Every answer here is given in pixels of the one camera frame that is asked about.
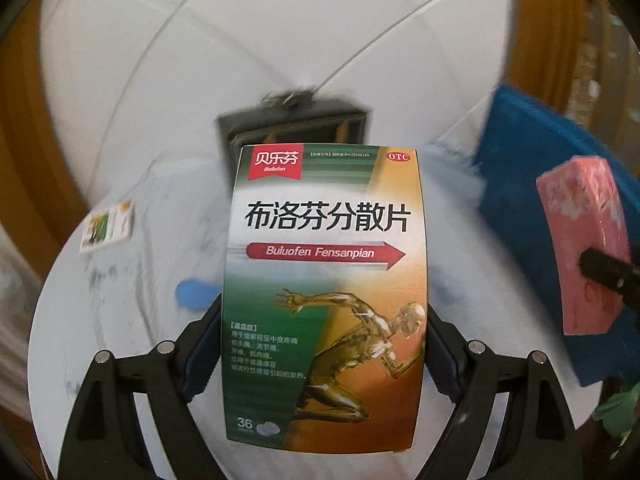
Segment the red arrow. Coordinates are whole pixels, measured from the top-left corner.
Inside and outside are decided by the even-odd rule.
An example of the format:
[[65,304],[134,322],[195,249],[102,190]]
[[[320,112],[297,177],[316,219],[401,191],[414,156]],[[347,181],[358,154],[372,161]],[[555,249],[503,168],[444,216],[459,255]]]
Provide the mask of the red arrow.
[[324,245],[324,244],[265,244],[252,242],[246,255],[254,260],[288,260],[292,262],[341,262],[358,264],[386,263],[389,270],[404,253],[393,245]]

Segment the round table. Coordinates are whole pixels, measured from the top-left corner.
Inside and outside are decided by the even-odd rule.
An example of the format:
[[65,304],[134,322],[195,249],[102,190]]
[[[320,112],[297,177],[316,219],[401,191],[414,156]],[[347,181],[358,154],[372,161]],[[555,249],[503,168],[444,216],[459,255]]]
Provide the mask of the round table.
[[[600,385],[578,385],[560,335],[524,277],[482,222],[469,189],[474,177],[442,158],[421,156],[428,226],[430,303],[463,336],[495,352],[549,355],[576,426],[598,402]],[[184,279],[221,283],[230,208],[226,168],[217,158],[157,161],[122,199],[134,204],[130,240],[79,254],[76,229],[54,264],[38,301],[31,331],[28,384],[33,422],[47,463],[58,471],[66,423],[82,379],[100,349],[116,357],[143,354],[178,337],[203,312],[178,306],[175,287]],[[500,430],[506,394],[500,394],[470,478],[486,471]],[[174,478],[142,394],[136,407],[149,455],[162,478]],[[414,445],[402,453],[315,455],[261,449],[225,437],[220,367],[190,410],[213,455],[229,478],[242,480],[413,479],[452,412],[425,373]]]

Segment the figure's hand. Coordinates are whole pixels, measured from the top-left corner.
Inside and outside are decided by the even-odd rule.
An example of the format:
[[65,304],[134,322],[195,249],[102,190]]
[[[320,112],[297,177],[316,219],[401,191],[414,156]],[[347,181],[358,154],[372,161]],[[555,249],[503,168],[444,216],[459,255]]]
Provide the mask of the figure's hand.
[[284,288],[283,289],[286,294],[278,294],[281,299],[276,302],[276,306],[278,308],[290,308],[291,315],[299,313],[304,307],[306,303],[306,296],[302,294],[298,294],[296,292],[291,292],[290,290]]

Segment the red oval logo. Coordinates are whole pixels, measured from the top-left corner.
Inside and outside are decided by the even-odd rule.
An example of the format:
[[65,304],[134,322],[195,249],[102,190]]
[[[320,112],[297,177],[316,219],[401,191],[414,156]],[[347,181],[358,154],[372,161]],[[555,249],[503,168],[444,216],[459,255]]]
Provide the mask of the red oval logo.
[[407,162],[411,157],[407,153],[391,152],[386,154],[386,158],[395,162]]

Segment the pink box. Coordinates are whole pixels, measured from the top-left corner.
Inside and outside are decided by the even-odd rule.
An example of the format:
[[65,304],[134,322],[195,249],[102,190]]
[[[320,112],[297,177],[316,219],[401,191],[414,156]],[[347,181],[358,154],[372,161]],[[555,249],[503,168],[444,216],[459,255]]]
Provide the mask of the pink box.
[[567,335],[602,334],[622,310],[616,292],[580,273],[590,247],[631,260],[625,217],[609,164],[599,156],[574,156],[538,177],[536,184],[556,252]]

